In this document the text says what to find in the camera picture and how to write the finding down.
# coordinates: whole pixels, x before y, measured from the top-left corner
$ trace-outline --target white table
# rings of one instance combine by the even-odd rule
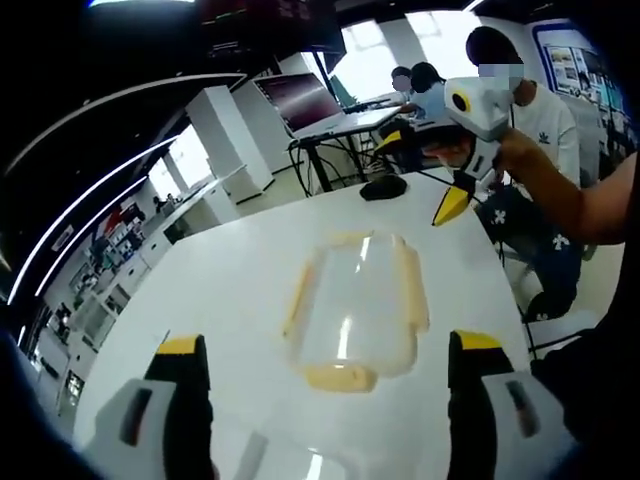
[[[335,456],[359,478],[445,478],[451,330],[497,337],[516,369],[528,368],[528,355],[509,283],[475,214],[432,227],[445,186],[418,174],[405,178],[409,190],[397,199],[365,202],[353,187],[178,242],[101,348],[78,406],[78,445],[93,436],[104,403],[126,380],[144,375],[171,329],[171,336],[205,335],[216,418],[212,458],[222,470],[241,453],[216,447],[224,448],[222,426],[237,419]],[[408,374],[380,379],[370,394],[314,391],[287,364],[280,337],[302,267],[312,248],[335,234],[372,229],[400,234],[419,252],[431,327],[419,336]]]

